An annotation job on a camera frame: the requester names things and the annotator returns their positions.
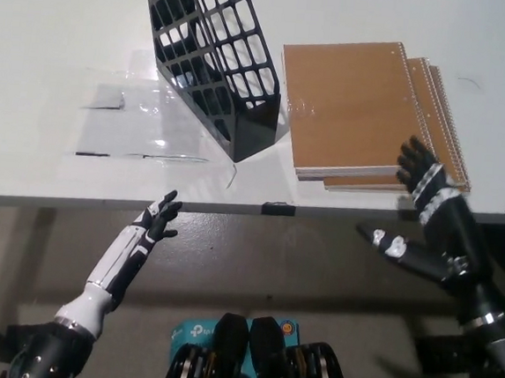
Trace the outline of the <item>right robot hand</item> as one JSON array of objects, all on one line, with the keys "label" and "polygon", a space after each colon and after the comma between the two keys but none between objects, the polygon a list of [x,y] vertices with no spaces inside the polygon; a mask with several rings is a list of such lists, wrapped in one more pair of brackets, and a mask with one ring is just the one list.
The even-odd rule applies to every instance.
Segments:
[{"label": "right robot hand", "polygon": [[505,296],[494,284],[490,254],[463,192],[415,136],[400,150],[396,177],[410,194],[425,244],[369,223],[357,231],[391,263],[454,297],[465,330],[505,322]]}]

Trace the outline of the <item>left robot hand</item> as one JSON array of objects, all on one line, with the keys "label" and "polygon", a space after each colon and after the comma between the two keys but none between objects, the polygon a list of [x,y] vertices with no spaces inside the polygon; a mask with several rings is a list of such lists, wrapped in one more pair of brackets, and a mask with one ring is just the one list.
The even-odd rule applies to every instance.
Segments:
[{"label": "left robot hand", "polygon": [[177,230],[167,229],[167,223],[178,216],[183,206],[181,201],[175,201],[176,196],[177,190],[170,191],[160,202],[147,206],[116,236],[90,273],[87,283],[109,294],[110,312],[122,303],[126,290],[153,247],[178,234]]}]

